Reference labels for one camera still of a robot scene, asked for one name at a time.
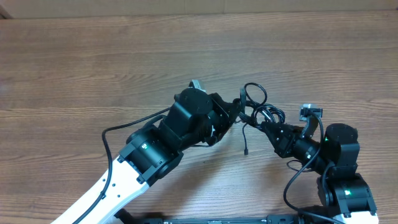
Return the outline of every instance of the wood grain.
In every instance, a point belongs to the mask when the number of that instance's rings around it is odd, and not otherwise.
[[[397,21],[396,11],[0,21],[0,223],[56,219],[106,170],[102,130],[170,106],[193,78],[227,101],[260,83],[290,124],[312,102],[325,126],[358,128],[358,171],[381,223],[397,223]],[[109,134],[114,155],[140,126]],[[265,135],[247,134],[248,156],[237,124],[217,146],[186,150],[127,210],[292,213],[282,199],[288,160]],[[319,204],[315,178],[302,175],[289,200]]]

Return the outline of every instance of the wooden table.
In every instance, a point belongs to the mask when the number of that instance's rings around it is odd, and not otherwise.
[[[170,106],[194,78],[226,101],[247,82],[299,124],[305,102],[325,127],[357,128],[358,172],[381,223],[398,222],[398,12],[0,21],[0,222],[50,223],[107,168],[101,132]],[[259,91],[251,90],[258,100]],[[137,128],[108,135],[116,156]],[[265,134],[241,124],[126,206],[133,215],[261,217],[293,213],[294,175]],[[288,198],[319,204],[317,175]]]

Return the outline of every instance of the wall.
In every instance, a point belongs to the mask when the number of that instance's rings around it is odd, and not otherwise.
[[[398,0],[0,0],[7,18],[393,10]]]

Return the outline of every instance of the table surface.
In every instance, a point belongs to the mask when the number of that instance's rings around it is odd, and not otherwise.
[[[50,223],[107,169],[103,129],[170,106],[191,79],[224,100],[247,82],[299,124],[324,109],[325,127],[359,131],[358,172],[381,223],[398,222],[398,11],[0,21],[0,222]],[[261,93],[251,90],[260,100]],[[140,125],[109,133],[116,156]],[[294,175],[259,131],[241,124],[126,206],[133,215],[261,217],[293,213]],[[317,175],[289,191],[320,204]]]

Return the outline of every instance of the wooden tabletop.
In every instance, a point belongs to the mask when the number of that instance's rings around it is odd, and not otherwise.
[[[398,11],[0,21],[0,223],[50,223],[107,169],[103,129],[170,106],[191,79],[224,100],[263,85],[287,123],[302,103],[359,131],[358,172],[381,223],[398,223]],[[261,92],[250,89],[261,100]],[[109,133],[113,156],[143,124]],[[294,213],[294,175],[266,135],[241,124],[126,206],[133,215]],[[314,173],[289,190],[320,204]]]

